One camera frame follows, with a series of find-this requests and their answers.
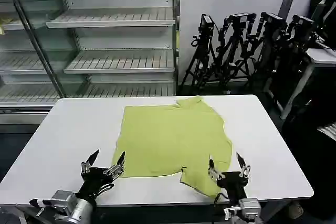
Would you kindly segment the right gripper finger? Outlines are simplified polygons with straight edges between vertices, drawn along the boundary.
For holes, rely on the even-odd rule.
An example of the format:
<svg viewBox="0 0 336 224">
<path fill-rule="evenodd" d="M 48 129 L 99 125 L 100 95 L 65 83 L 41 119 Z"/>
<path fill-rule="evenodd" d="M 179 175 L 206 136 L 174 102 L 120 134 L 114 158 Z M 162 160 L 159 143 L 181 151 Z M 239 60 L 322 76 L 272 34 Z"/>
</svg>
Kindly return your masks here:
<svg viewBox="0 0 336 224">
<path fill-rule="evenodd" d="M 224 178 L 223 174 L 216 169 L 212 158 L 209 159 L 208 175 L 212 180 L 222 180 Z"/>
<path fill-rule="evenodd" d="M 243 157 L 238 152 L 236 153 L 236 155 L 237 155 L 238 163 L 240 165 L 239 176 L 242 177 L 242 178 L 248 178 L 249 173 L 250 173 L 250 166 L 245 163 L 245 160 L 243 159 Z"/>
</svg>

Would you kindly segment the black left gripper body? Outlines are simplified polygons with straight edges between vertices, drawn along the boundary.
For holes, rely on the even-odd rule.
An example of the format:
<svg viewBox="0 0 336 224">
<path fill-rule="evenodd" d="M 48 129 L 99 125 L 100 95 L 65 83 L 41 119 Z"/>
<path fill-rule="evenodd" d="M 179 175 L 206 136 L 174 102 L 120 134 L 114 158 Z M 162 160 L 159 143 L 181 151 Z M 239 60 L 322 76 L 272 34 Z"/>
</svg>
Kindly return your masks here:
<svg viewBox="0 0 336 224">
<path fill-rule="evenodd" d="M 104 175 L 107 168 L 92 167 L 89 173 L 81 174 L 83 184 L 76 193 L 78 199 L 96 200 L 103 192 L 113 188 L 113 180 Z"/>
</svg>

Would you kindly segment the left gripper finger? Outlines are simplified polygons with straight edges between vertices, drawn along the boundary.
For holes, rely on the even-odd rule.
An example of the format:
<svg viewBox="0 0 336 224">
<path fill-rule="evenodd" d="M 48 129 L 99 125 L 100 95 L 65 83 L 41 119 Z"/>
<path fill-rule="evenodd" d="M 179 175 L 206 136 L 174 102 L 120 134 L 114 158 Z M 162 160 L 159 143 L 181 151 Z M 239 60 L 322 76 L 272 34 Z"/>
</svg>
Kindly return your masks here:
<svg viewBox="0 0 336 224">
<path fill-rule="evenodd" d="M 92 165 L 94 164 L 100 150 L 92 153 L 85 162 L 81 162 L 81 174 L 89 173 Z"/>
<path fill-rule="evenodd" d="M 112 180 L 119 178 L 124 172 L 125 152 L 122 152 L 116 164 L 106 169 L 103 174 L 110 177 Z"/>
</svg>

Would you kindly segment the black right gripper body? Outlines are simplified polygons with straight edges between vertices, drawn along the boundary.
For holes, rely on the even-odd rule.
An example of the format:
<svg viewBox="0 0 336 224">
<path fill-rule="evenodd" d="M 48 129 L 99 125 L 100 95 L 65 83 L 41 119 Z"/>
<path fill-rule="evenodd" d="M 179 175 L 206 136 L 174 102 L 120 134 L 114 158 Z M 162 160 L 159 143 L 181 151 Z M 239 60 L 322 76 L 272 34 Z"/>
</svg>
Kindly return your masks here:
<svg viewBox="0 0 336 224">
<path fill-rule="evenodd" d="M 226 190 L 229 201 L 240 201 L 247 198 L 245 186 L 248 184 L 248 177 L 241 176 L 240 172 L 224 172 L 216 183 L 218 187 Z"/>
</svg>

